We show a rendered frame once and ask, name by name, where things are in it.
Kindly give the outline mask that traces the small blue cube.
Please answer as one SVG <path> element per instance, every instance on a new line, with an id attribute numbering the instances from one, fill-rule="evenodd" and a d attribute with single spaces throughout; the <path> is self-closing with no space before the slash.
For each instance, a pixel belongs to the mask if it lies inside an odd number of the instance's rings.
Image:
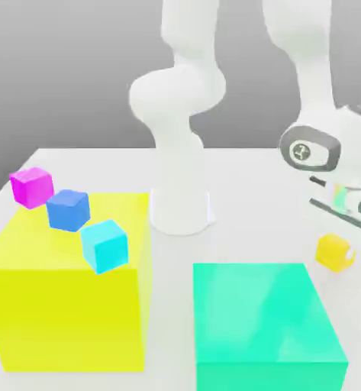
<path id="1" fill-rule="evenodd" d="M 51 228 L 77 232 L 91 218 L 89 195 L 63 189 L 46 201 Z"/>

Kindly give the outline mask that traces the large yellow box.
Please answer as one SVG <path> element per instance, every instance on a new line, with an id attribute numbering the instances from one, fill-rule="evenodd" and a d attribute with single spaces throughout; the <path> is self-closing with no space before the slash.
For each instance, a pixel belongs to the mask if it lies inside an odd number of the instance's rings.
<path id="1" fill-rule="evenodd" d="M 0 233 L 0 359 L 8 372 L 140 372 L 152 292 L 149 196 L 92 193 L 92 223 L 126 232 L 129 261 L 97 274 L 80 236 L 44 207 L 18 208 Z"/>

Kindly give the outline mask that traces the small yellow cube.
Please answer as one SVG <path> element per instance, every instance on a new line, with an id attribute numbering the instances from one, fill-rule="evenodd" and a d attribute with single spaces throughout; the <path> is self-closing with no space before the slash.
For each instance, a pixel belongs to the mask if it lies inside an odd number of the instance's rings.
<path id="1" fill-rule="evenodd" d="M 346 239 L 335 234 L 326 234 L 318 240 L 315 259 L 329 270 L 339 273 L 350 267 L 355 260 L 346 259 L 349 248 L 352 247 Z"/>

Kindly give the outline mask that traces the small cyan cube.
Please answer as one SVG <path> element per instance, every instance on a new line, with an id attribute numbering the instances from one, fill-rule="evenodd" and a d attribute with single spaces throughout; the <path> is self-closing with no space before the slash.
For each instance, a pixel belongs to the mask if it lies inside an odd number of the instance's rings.
<path id="1" fill-rule="evenodd" d="M 128 263 L 126 232 L 113 220 L 101 221 L 80 230 L 82 254 L 96 274 Z"/>

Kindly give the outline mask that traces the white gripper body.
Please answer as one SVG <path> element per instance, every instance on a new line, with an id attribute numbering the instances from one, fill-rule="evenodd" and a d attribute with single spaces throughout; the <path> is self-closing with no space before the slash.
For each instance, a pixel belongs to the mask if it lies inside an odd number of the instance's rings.
<path id="1" fill-rule="evenodd" d="M 318 234 L 336 234 L 361 243 L 361 196 L 349 197 L 348 209 L 339 212 L 322 198 L 309 199 L 309 217 Z"/>

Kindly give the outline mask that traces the small magenta cube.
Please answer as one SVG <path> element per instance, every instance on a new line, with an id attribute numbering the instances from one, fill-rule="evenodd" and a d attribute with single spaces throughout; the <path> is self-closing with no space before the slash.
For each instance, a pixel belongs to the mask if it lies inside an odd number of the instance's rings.
<path id="1" fill-rule="evenodd" d="M 40 167 L 9 174 L 15 201 L 27 209 L 44 205 L 54 195 L 53 178 Z"/>

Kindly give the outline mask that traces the large turquoise box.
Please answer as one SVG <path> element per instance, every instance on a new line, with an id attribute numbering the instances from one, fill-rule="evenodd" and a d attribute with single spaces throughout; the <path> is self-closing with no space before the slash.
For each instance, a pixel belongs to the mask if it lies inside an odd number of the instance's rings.
<path id="1" fill-rule="evenodd" d="M 193 266 L 195 391 L 342 391 L 348 360 L 302 263 Z"/>

